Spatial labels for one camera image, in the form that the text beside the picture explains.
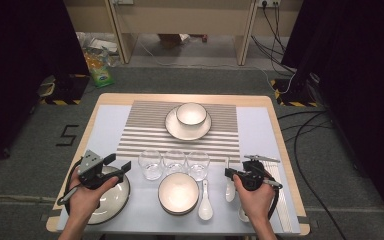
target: glass cup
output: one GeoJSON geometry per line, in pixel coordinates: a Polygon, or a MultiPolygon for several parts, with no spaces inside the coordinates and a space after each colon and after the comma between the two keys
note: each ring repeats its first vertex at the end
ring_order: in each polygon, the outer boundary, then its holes
{"type": "Polygon", "coordinates": [[[138,157],[143,175],[148,180],[156,180],[163,174],[161,154],[156,150],[145,150],[138,157]]]}
{"type": "Polygon", "coordinates": [[[202,181],[208,174],[210,157],[205,152],[191,152],[187,156],[188,174],[195,181],[202,181]]]}
{"type": "Polygon", "coordinates": [[[170,150],[166,152],[163,157],[163,162],[167,175],[176,172],[185,173],[186,156],[182,151],[170,150]]]}

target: striped mat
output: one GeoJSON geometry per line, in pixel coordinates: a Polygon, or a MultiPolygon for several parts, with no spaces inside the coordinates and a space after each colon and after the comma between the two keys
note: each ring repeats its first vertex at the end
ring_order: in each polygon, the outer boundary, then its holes
{"type": "Polygon", "coordinates": [[[135,101],[127,118],[118,157],[137,157],[146,149],[155,149],[162,155],[169,150],[180,150],[186,155],[203,151],[212,162],[240,163],[238,123],[235,105],[202,104],[212,118],[210,131],[193,141],[179,140],[165,128],[167,114],[180,102],[135,101]]]}

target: black curtain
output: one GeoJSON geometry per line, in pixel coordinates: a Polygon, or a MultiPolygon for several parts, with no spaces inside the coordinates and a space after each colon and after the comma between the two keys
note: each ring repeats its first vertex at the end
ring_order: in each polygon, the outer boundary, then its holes
{"type": "Polygon", "coordinates": [[[384,200],[384,2],[335,3],[345,4],[334,14],[336,26],[326,29],[310,23],[320,23],[330,5],[304,1],[284,63],[299,67],[308,51],[317,56],[306,67],[321,78],[321,93],[344,143],[384,200]],[[329,39],[314,48],[320,29],[329,39]]]}
{"type": "Polygon", "coordinates": [[[62,0],[0,1],[0,152],[38,100],[50,75],[88,75],[62,0]]]}

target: spoon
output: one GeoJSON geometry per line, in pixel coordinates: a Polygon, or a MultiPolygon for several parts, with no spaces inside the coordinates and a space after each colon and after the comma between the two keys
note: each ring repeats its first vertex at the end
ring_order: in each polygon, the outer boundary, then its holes
{"type": "Polygon", "coordinates": [[[239,216],[239,219],[241,219],[242,222],[249,222],[249,218],[246,215],[244,209],[242,208],[242,205],[239,207],[238,216],[239,216]]]}
{"type": "MultiPolygon", "coordinates": [[[[226,158],[226,168],[229,168],[230,157],[226,158]]],[[[231,202],[235,199],[235,185],[230,178],[227,179],[227,187],[226,187],[226,201],[231,202]]]]}
{"type": "Polygon", "coordinates": [[[208,181],[202,180],[202,186],[204,187],[202,193],[201,205],[199,205],[198,215],[202,220],[209,220],[213,216],[213,209],[211,208],[210,199],[208,199],[208,181]]]}

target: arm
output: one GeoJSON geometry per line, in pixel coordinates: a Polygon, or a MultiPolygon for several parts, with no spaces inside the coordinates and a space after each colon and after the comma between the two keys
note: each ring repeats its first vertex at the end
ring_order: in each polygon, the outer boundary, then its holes
{"type": "MultiPolygon", "coordinates": [[[[114,187],[115,184],[117,184],[117,181],[118,177],[112,177],[95,190],[79,186],[77,191],[70,198],[70,216],[68,217],[59,240],[82,238],[83,230],[92,216],[92,213],[96,210],[102,194],[114,187]]],[[[79,183],[79,175],[77,174],[77,170],[75,170],[71,177],[70,189],[79,183]]]]}
{"type": "Polygon", "coordinates": [[[233,176],[236,190],[241,200],[242,208],[251,221],[260,240],[274,240],[276,236],[270,224],[268,213],[274,197],[274,190],[269,184],[262,184],[255,191],[248,191],[242,186],[241,179],[233,176]]]}

